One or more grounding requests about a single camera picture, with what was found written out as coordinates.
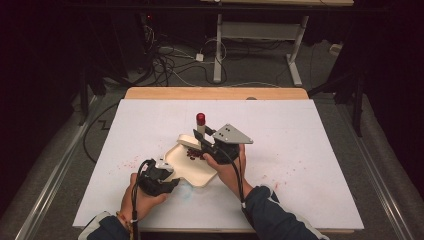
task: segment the gray carpet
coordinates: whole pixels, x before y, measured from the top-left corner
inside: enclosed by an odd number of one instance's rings
[[[277,49],[260,49],[248,56],[237,53],[235,50],[228,54],[224,67],[227,73],[227,82],[224,85],[242,84],[246,82],[265,82],[281,87],[293,87],[291,77],[286,69],[284,53],[290,52],[291,44],[284,42]],[[316,87],[325,82],[336,57],[328,54],[329,43],[323,42],[314,47],[302,46],[296,61],[305,89]],[[195,52],[189,48],[181,47],[186,53],[194,56]],[[188,60],[175,59],[178,64]],[[212,67],[202,65],[207,69],[209,79],[212,79]],[[183,82],[175,75],[169,79],[169,86],[211,86],[205,82],[204,72],[201,68],[192,68],[179,73]],[[108,92],[101,99],[100,105],[92,114],[96,116],[104,109],[121,99],[125,89],[116,87],[107,81]],[[269,87],[264,84],[242,85],[249,87]],[[318,94],[314,97],[318,112],[324,124],[331,145],[334,149],[340,167],[346,177],[349,188],[365,225],[365,230],[353,234],[327,234],[331,239],[402,239],[399,238],[390,218],[388,217],[376,191],[372,178],[364,164],[364,154],[359,149],[357,139],[352,134],[350,126],[344,120],[343,111],[350,106],[335,105],[331,94]],[[78,130],[80,114],[78,105],[76,112],[45,148],[32,171],[29,173],[24,185],[16,195],[13,203],[3,215],[0,222],[0,239],[15,239],[25,219],[30,213],[40,192],[46,184],[51,172],[59,159],[63,156],[67,146],[71,143]],[[107,111],[100,120],[106,120],[110,126],[116,108]],[[95,122],[87,134],[87,149],[94,158],[100,154],[103,143],[107,137],[107,130],[101,130],[102,123]],[[424,236],[423,231],[423,202],[417,191],[406,177],[405,172],[397,162],[396,156],[385,139],[384,133],[373,117],[372,108],[367,99],[364,99],[364,112],[362,118],[363,138],[361,141],[367,146],[382,178],[390,193],[398,203],[399,210],[404,216],[415,239]],[[72,228],[72,222],[78,210],[85,188],[94,169],[95,164],[90,161],[79,143],[72,163],[63,181],[51,202],[33,239],[76,239],[80,229]],[[254,235],[240,234],[160,234],[143,233],[144,239],[256,239]]]

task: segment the wooden board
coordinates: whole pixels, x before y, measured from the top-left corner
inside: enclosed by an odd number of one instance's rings
[[[242,3],[242,4],[273,4],[273,5],[302,5],[302,6],[331,6],[342,7],[352,6],[353,0],[221,0],[222,3]]]
[[[168,100],[297,100],[308,99],[302,88],[135,87],[125,99]]]

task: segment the black tool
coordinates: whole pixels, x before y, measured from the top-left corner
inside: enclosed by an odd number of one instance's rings
[[[234,161],[239,156],[240,143],[253,143],[251,138],[231,124],[226,124],[218,131],[206,126],[205,133],[214,138],[214,144],[207,141],[197,130],[193,129],[193,132],[194,137],[200,142],[202,151],[209,153],[218,164],[230,164]]]
[[[170,182],[163,182],[173,173],[171,165],[154,159],[145,160],[141,167],[141,173],[137,179],[138,186],[144,193],[150,196],[158,196],[162,193],[171,193],[178,185],[180,179],[172,179]]]

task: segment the table leg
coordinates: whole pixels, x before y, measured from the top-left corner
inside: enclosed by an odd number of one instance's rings
[[[221,53],[221,40],[222,40],[222,14],[218,14],[218,21],[216,24],[216,55],[215,55],[215,66],[213,71],[213,81],[215,83],[221,82],[221,64],[222,64],[222,53]]]
[[[300,80],[299,71],[296,67],[296,56],[299,51],[300,44],[302,43],[303,34],[305,33],[306,24],[308,23],[309,16],[304,16],[302,18],[302,23],[299,26],[299,29],[296,34],[296,39],[294,41],[294,48],[292,54],[287,54],[287,64],[290,69],[290,73],[292,75],[293,83],[296,87],[302,86],[302,81]]]

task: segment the sleeve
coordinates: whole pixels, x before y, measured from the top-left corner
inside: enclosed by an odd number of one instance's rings
[[[78,240],[128,240],[129,232],[117,217],[102,212],[94,217],[78,236]]]
[[[306,219],[290,213],[267,186],[255,187],[246,197],[246,212],[261,240],[325,239]]]

